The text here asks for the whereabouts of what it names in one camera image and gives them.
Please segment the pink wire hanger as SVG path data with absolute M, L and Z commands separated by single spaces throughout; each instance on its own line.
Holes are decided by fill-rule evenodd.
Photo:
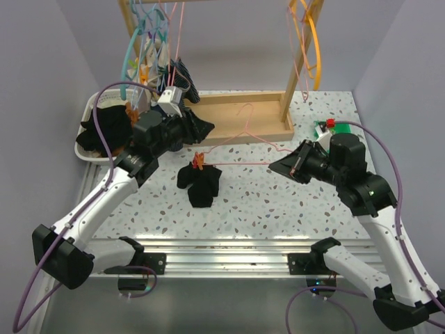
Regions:
M 306 18 L 312 1 L 290 1 L 286 8 L 286 25 L 291 51 L 291 74 L 289 81 L 295 80 L 295 87 L 299 90 L 303 102 L 309 99 L 309 61 L 305 50 L 304 28 L 309 26 Z
M 272 151 L 278 153 L 291 153 L 293 149 L 281 146 L 279 143 L 267 141 L 266 139 L 254 134 L 250 131 L 250 122 L 254 114 L 254 105 L 252 103 L 244 104 L 237 112 L 237 115 L 250 108 L 248 117 L 241 128 L 241 131 L 234 136 L 218 142 L 207 149 L 196 152 L 204 153 L 204 165 L 213 166 L 265 166 L 269 164 L 269 160 L 260 158 L 260 160 L 244 159 L 247 157 L 251 149 L 255 149 L 258 145 L 266 148 L 266 152 Z

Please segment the black underwear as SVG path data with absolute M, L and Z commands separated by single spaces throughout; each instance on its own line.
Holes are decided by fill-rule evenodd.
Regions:
M 222 171 L 213 165 L 203 169 L 194 168 L 192 163 L 181 168 L 177 174 L 177 187 L 187 189 L 188 199 L 194 208 L 210 208 L 218 197 Z
M 103 109 L 97 107 L 97 121 L 111 154 L 116 156 L 121 153 L 133 134 L 126 106 L 115 105 Z M 85 151 L 96 151 L 101 157 L 107 157 L 105 147 L 97 133 L 93 115 L 90 115 L 87 121 L 81 122 L 81 126 L 84 131 L 77 136 L 76 142 Z

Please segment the yellow plastic hanger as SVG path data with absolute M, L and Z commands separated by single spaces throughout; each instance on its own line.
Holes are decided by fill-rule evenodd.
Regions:
M 312 1 L 311 8 L 306 16 L 309 20 L 309 26 L 304 28 L 305 50 L 307 51 L 307 58 L 309 61 L 309 80 L 312 80 L 313 91 L 319 89 L 323 73 L 321 47 L 316 29 L 323 4 L 324 1 Z

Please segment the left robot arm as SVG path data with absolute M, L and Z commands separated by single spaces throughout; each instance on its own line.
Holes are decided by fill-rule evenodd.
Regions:
M 168 117 L 158 111 L 142 114 L 129 146 L 115 158 L 94 190 L 50 228 L 39 225 L 33 231 L 38 268 L 68 289 L 80 287 L 92 273 L 113 267 L 139 272 L 145 257 L 137 241 L 120 237 L 112 246 L 93 248 L 90 240 L 112 211 L 156 171 L 162 154 L 177 143 L 201 143 L 214 127 L 191 109 Z

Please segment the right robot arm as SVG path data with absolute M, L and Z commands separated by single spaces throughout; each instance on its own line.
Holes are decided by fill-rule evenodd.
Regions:
M 356 135 L 335 134 L 329 146 L 325 150 L 317 141 L 303 141 L 269 168 L 299 184 L 316 179 L 334 186 L 372 239 L 386 271 L 359 260 L 333 237 L 311 246 L 310 268 L 318 273 L 333 271 L 351 282 L 372 301 L 379 320 L 392 331 L 428 321 L 444 306 L 444 290 L 425 270 L 396 218 L 397 201 L 389 183 L 367 170 L 366 147 Z

